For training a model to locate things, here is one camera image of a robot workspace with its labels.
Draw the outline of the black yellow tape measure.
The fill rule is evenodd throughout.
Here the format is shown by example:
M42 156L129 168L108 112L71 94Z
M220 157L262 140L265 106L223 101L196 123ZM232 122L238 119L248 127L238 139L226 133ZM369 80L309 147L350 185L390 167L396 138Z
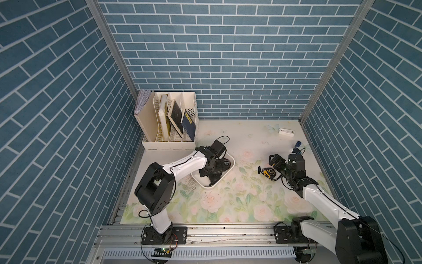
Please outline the black yellow tape measure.
M267 179L271 181L277 181L281 178L281 176L277 176L277 173L275 169L268 167L268 168L261 168L261 166L258 167L258 174L264 175Z

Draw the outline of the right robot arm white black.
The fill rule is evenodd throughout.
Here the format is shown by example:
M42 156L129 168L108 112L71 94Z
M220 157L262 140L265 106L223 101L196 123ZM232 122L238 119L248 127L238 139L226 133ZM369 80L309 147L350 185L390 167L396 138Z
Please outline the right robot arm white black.
M285 178L291 189L311 203L333 225L320 224L311 216L292 219L290 225L274 226L276 242L282 242L284 234L299 243L315 242L330 250L342 264L386 264L387 253L379 226L369 216L360 216L327 194L316 180L307 176L305 160L298 151L288 159L278 154L269 156L269 165Z

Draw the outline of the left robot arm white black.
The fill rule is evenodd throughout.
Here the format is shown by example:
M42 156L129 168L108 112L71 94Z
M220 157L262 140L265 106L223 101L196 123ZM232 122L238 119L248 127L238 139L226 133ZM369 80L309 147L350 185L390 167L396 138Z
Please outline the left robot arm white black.
M199 182L203 187L215 187L232 165L225 156L225 147L201 146L175 162L166 165L154 162L148 166L134 194L146 207L156 233L164 235L173 227L166 207L175 194L177 183L194 174L205 180Z

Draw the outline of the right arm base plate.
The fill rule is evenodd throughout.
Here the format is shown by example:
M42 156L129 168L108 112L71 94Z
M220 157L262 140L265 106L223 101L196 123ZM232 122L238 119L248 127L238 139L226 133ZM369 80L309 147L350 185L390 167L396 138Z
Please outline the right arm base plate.
M274 236L277 244L315 244L316 242L306 237L294 237L292 229L283 222L277 223L274 228Z

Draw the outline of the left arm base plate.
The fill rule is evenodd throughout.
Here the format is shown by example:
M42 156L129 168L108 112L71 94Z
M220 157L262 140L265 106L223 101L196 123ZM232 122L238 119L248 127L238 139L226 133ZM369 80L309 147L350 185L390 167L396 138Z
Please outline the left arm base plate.
M163 234L147 225L141 236L143 245L185 245L188 228L186 226L170 226Z

